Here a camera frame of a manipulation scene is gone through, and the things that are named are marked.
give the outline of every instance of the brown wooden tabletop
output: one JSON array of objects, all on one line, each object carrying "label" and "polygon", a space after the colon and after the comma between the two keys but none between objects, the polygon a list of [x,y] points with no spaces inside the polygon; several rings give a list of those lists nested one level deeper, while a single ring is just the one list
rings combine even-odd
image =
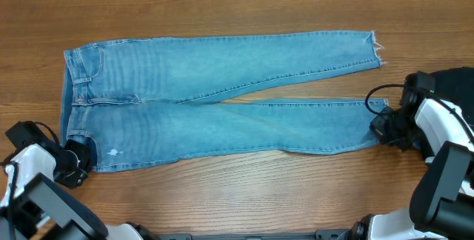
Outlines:
[{"label": "brown wooden tabletop", "polygon": [[[229,101],[362,98],[417,70],[474,66],[474,0],[0,0],[0,132],[19,120],[59,131],[65,49],[106,39],[311,30],[374,30],[386,64]],[[400,94],[377,96],[396,107]],[[0,158],[12,151],[2,134]],[[407,206],[424,171],[414,150],[268,151],[93,174],[70,192],[106,224],[134,221],[154,233],[311,232]]]}]

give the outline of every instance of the jeans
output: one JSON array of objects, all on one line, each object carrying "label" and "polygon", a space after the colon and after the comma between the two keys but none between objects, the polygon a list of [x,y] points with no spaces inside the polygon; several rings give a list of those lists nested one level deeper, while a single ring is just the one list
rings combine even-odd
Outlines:
[{"label": "jeans", "polygon": [[66,50],[61,140],[91,145],[99,172],[259,150],[331,155],[369,147],[378,141],[362,99],[216,103],[380,67],[374,45],[374,32],[321,31],[123,39]]}]

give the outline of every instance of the denim pants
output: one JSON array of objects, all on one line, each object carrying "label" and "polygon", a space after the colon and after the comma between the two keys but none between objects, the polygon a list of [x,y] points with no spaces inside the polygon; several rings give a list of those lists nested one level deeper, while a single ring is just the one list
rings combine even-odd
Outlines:
[{"label": "denim pants", "polygon": [[122,39],[66,50],[61,140],[90,144],[99,172],[259,150],[330,155],[369,147],[378,141],[363,99],[216,103],[380,67],[376,45],[374,32],[321,31]]}]

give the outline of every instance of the bleach spot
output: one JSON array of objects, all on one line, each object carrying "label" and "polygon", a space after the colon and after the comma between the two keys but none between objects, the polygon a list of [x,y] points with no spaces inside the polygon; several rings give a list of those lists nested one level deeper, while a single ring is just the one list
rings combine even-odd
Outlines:
[{"label": "bleach spot", "polygon": [[114,148],[110,152],[108,152],[107,154],[109,154],[111,156],[117,156],[117,154],[119,154],[119,153],[123,153],[123,152],[121,152],[121,151],[119,152],[119,151],[117,151],[117,149]]}]

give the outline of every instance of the wood grain surface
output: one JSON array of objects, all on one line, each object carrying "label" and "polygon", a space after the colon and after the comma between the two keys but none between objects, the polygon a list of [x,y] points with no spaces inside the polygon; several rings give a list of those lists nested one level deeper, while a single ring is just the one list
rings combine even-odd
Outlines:
[{"label": "wood grain surface", "polygon": [[[0,131],[34,120],[57,132],[62,51],[91,41],[375,30],[380,69],[229,101],[352,98],[417,70],[474,66],[473,17],[474,0],[0,0]],[[396,107],[400,92],[377,96]],[[12,150],[1,135],[0,157]],[[407,206],[424,171],[414,150],[269,151],[93,174],[70,192],[107,224],[134,221],[154,233],[309,232]]]}]

